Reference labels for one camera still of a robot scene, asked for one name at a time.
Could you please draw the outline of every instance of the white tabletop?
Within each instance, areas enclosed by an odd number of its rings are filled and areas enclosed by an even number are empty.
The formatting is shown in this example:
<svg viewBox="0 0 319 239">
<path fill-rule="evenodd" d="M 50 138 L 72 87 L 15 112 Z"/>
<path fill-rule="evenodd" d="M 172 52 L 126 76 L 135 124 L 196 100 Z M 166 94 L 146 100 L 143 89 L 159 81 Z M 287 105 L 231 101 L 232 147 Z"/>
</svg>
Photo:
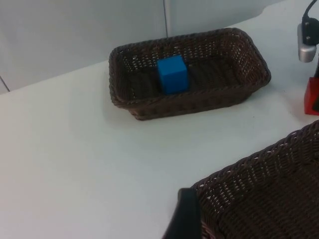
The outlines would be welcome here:
<svg viewBox="0 0 319 239">
<path fill-rule="evenodd" d="M 1 95 L 0 238 L 160 238 L 179 188 L 319 119 L 303 113 L 316 68 L 298 61 L 307 5 L 236 25 L 273 76 L 238 106 L 137 121 L 112 105 L 106 62 Z"/>
</svg>

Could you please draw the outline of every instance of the brown wicker basket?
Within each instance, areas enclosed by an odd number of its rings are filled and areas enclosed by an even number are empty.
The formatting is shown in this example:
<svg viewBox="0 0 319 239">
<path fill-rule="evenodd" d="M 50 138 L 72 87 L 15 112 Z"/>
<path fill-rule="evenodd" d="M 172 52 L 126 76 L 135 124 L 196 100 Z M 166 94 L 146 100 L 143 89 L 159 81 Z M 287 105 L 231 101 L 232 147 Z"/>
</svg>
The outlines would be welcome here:
<svg viewBox="0 0 319 239">
<path fill-rule="evenodd" d="M 204 235 L 319 238 L 319 121 L 193 188 Z"/>
<path fill-rule="evenodd" d="M 189 91 L 164 95 L 157 60 L 182 55 Z M 109 59 L 112 102 L 138 120 L 239 104 L 269 83 L 271 74 L 252 39 L 226 28 L 120 46 Z"/>
</svg>

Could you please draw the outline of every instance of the blue cube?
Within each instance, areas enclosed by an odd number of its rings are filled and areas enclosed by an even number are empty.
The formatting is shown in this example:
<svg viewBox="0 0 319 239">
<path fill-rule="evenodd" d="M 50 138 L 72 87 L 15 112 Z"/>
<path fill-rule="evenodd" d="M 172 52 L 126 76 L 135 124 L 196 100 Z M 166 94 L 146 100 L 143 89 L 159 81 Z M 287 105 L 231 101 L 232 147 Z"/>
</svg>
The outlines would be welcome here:
<svg viewBox="0 0 319 239">
<path fill-rule="evenodd" d="M 158 60 L 158 71 L 166 95 L 188 90 L 187 68 L 180 55 Z"/>
</svg>

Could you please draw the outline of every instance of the red block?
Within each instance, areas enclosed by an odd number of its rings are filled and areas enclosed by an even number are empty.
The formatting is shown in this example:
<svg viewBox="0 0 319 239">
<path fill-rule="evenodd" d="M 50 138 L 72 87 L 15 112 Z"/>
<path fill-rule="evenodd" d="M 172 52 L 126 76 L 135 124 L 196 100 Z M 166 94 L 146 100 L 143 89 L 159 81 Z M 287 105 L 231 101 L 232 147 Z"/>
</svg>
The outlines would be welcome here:
<svg viewBox="0 0 319 239">
<path fill-rule="evenodd" d="M 313 110 L 313 105 L 319 96 L 319 78 L 309 78 L 305 93 L 305 114 L 319 116 L 319 112 Z"/>
</svg>

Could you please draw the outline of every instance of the white wall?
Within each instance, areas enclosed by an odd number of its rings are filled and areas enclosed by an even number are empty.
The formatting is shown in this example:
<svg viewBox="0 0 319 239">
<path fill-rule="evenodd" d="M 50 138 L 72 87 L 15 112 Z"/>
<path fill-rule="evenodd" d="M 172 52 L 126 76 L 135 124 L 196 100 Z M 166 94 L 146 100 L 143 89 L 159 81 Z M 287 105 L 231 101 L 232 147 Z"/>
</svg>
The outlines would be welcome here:
<svg viewBox="0 0 319 239">
<path fill-rule="evenodd" d="M 162 0 L 1 0 L 0 75 L 14 90 L 160 37 Z"/>
<path fill-rule="evenodd" d="M 256 17 L 266 6 L 280 1 L 282 0 L 165 0 L 169 35 L 227 27 Z"/>
</svg>

